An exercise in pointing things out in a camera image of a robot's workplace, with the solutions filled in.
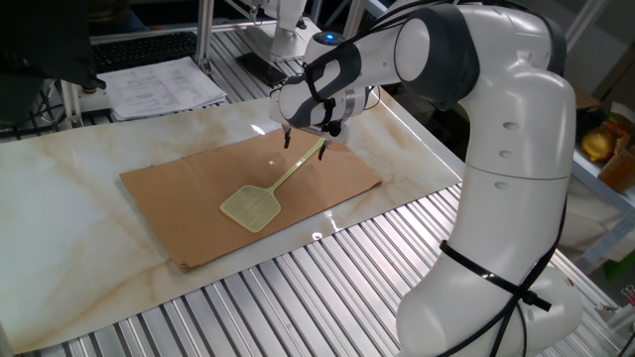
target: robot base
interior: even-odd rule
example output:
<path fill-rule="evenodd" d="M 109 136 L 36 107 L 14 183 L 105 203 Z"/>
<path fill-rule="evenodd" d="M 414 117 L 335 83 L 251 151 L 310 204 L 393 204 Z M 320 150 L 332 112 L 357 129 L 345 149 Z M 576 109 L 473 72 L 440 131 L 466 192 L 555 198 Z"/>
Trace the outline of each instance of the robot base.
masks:
<path fill-rule="evenodd" d="M 247 36 L 254 52 L 263 60 L 301 60 L 305 56 L 311 37 L 320 32 L 309 18 L 305 18 L 305 24 L 307 27 L 304 30 L 296 28 L 294 34 L 278 29 L 274 23 L 249 26 Z"/>

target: metal slatted surface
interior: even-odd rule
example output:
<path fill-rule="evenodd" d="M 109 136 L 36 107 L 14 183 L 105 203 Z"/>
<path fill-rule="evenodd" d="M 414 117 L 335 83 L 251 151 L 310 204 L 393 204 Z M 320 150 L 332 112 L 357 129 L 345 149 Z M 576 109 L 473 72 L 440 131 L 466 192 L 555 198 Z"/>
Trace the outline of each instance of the metal slatted surface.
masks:
<path fill-rule="evenodd" d="M 214 33 L 211 78 L 228 102 L 271 88 L 235 63 L 242 31 Z M 301 63 L 277 63 L 286 75 Z M 111 122 L 102 117 L 84 125 Z M 456 219 L 460 184 L 72 341 L 24 356 L 393 356 L 403 295 L 430 270 Z M 580 288 L 582 324 L 542 356 L 614 356 L 623 343 L 593 308 L 612 301 L 558 253 Z"/>

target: white robotic arm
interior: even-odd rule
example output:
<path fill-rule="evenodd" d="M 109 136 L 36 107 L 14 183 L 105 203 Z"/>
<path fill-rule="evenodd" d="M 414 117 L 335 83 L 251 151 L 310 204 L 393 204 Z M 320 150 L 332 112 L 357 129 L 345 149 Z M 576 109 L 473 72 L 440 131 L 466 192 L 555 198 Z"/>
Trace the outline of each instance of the white robotic arm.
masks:
<path fill-rule="evenodd" d="M 270 115 L 288 133 L 339 142 L 370 85 L 401 81 L 441 110 L 458 103 L 467 112 L 456 223 L 399 307 L 404 357 L 535 354 L 578 326 L 577 289 L 546 268 L 572 164 L 574 96 L 554 74 L 565 50 L 557 26 L 535 15 L 414 2 L 350 41 L 315 35 L 305 73 L 272 93 Z"/>

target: white marble surface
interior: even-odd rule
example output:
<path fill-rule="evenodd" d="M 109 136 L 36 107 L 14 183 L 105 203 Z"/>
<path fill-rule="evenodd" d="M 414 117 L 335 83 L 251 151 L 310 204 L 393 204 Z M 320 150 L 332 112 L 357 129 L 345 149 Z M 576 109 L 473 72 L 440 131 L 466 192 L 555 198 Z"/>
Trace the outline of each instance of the white marble surface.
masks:
<path fill-rule="evenodd" d="M 188 273 L 119 174 L 278 129 L 267 99 L 3 144 L 0 320 L 14 351 L 91 332 L 459 182 L 460 162 L 388 94 L 382 101 L 353 119 L 348 144 L 381 186 Z"/>

